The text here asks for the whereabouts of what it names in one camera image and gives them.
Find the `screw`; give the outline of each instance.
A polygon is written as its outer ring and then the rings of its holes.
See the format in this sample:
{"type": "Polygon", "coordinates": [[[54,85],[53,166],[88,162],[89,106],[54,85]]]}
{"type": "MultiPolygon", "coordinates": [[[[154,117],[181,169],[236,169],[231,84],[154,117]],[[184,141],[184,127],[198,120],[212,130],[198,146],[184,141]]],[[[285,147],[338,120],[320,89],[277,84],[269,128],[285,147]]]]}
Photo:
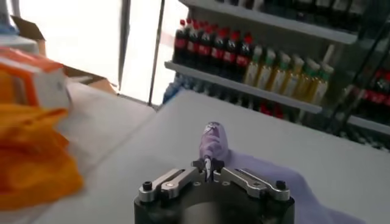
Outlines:
{"type": "Polygon", "coordinates": [[[144,191],[151,191],[151,190],[152,190],[152,187],[153,187],[153,184],[152,184],[152,182],[150,182],[150,181],[145,181],[145,182],[142,184],[142,188],[144,189],[144,191]]]}
{"type": "Polygon", "coordinates": [[[276,188],[278,190],[284,191],[285,189],[287,189],[286,182],[284,182],[282,180],[276,181],[276,188]]]}

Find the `table surface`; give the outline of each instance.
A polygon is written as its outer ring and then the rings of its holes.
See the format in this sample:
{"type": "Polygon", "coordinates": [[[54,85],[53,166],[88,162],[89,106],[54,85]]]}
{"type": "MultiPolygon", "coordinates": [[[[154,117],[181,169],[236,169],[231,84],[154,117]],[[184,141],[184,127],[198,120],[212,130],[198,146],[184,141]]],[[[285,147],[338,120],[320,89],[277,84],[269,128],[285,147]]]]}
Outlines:
{"type": "Polygon", "coordinates": [[[185,91],[94,169],[82,192],[51,206],[34,224],[133,223],[142,182],[188,167],[210,121],[224,125],[231,149],[300,172],[323,205],[387,223],[388,153],[185,91]]]}
{"type": "MultiPolygon", "coordinates": [[[[86,178],[110,152],[131,138],[138,127],[153,117],[155,111],[80,83],[69,84],[68,89],[73,108],[57,129],[70,141],[68,150],[86,178]]],[[[54,204],[0,212],[0,223],[31,223],[54,204]]]]}

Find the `metal shelf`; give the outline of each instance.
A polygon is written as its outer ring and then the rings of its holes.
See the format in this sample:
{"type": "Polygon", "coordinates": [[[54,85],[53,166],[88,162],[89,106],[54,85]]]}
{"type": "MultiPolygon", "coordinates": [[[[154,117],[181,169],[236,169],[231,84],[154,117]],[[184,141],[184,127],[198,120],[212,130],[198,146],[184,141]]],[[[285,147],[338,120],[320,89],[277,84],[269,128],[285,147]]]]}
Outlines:
{"type": "Polygon", "coordinates": [[[189,67],[186,67],[183,65],[178,65],[178,64],[175,64],[171,61],[165,62],[165,67],[170,69],[170,70],[179,72],[181,74],[194,77],[196,79],[201,79],[204,81],[208,81],[210,83],[215,83],[215,84],[218,84],[221,86],[225,86],[225,87],[228,87],[231,89],[241,91],[243,93],[251,94],[251,95],[258,96],[258,97],[261,97],[261,98],[264,98],[267,100],[278,102],[278,103],[281,103],[281,104],[284,104],[284,105],[287,105],[290,107],[299,108],[301,110],[304,110],[304,111],[307,111],[310,113],[318,114],[322,111],[322,108],[320,106],[317,106],[317,105],[302,102],[302,101],[299,101],[296,99],[292,99],[292,98],[289,98],[289,97],[286,97],[283,95],[279,95],[277,93],[272,93],[272,92],[265,91],[265,90],[255,88],[255,87],[252,87],[249,85],[245,85],[242,83],[234,82],[234,81],[231,81],[229,79],[224,79],[220,76],[212,75],[212,74],[202,72],[202,71],[199,71],[196,69],[192,69],[192,68],[189,68],[189,67]]]}
{"type": "Polygon", "coordinates": [[[286,19],[267,13],[248,10],[244,7],[234,6],[216,2],[215,0],[179,0],[188,7],[199,7],[214,12],[233,15],[235,17],[249,19],[259,23],[280,27],[295,32],[305,33],[314,37],[319,37],[343,44],[353,44],[358,36],[355,34],[329,29],[314,24],[303,23],[293,19],[286,19]]]}
{"type": "Polygon", "coordinates": [[[353,124],[362,128],[370,129],[380,133],[390,135],[390,126],[369,121],[360,117],[351,116],[348,120],[349,124],[353,124]]]}

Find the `yellow bottle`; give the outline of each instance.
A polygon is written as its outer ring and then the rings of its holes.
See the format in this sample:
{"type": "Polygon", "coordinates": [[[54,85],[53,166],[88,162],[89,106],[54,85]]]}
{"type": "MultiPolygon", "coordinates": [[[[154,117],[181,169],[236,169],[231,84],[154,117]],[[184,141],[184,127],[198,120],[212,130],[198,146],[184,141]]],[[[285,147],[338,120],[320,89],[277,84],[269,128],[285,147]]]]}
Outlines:
{"type": "Polygon", "coordinates": [[[260,89],[265,89],[269,77],[271,76],[272,66],[275,61],[275,52],[272,49],[268,49],[265,64],[261,67],[261,71],[257,78],[256,86],[260,89]]]}
{"type": "Polygon", "coordinates": [[[273,77],[269,79],[268,89],[271,92],[279,93],[280,88],[282,87],[283,81],[285,80],[288,66],[290,64],[291,58],[285,53],[280,53],[280,64],[273,74],[273,77]]]}
{"type": "Polygon", "coordinates": [[[328,90],[329,78],[335,70],[326,64],[322,65],[321,71],[319,73],[319,80],[311,89],[311,96],[308,99],[309,103],[320,105],[322,99],[324,98],[325,93],[328,90]]]}
{"type": "Polygon", "coordinates": [[[263,53],[263,48],[261,46],[256,46],[252,61],[249,63],[248,68],[245,73],[244,83],[250,86],[255,86],[257,81],[257,76],[260,67],[260,58],[263,53]]]}
{"type": "Polygon", "coordinates": [[[305,100],[310,88],[311,82],[317,74],[320,66],[312,59],[306,61],[305,72],[301,75],[299,84],[294,93],[294,97],[299,100],[305,100]]]}
{"type": "Polygon", "coordinates": [[[302,73],[303,64],[305,63],[298,55],[292,56],[292,70],[286,75],[286,78],[280,88],[280,94],[292,97],[297,87],[300,74],[302,73]]]}

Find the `orange cloth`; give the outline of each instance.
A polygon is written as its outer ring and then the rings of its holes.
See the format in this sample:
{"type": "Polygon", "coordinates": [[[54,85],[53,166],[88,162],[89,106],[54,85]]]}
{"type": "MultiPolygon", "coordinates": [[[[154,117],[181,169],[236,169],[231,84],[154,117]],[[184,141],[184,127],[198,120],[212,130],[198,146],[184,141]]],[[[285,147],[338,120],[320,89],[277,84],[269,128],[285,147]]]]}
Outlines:
{"type": "Polygon", "coordinates": [[[54,201],[82,187],[69,142],[53,129],[66,115],[0,104],[0,210],[54,201]]]}

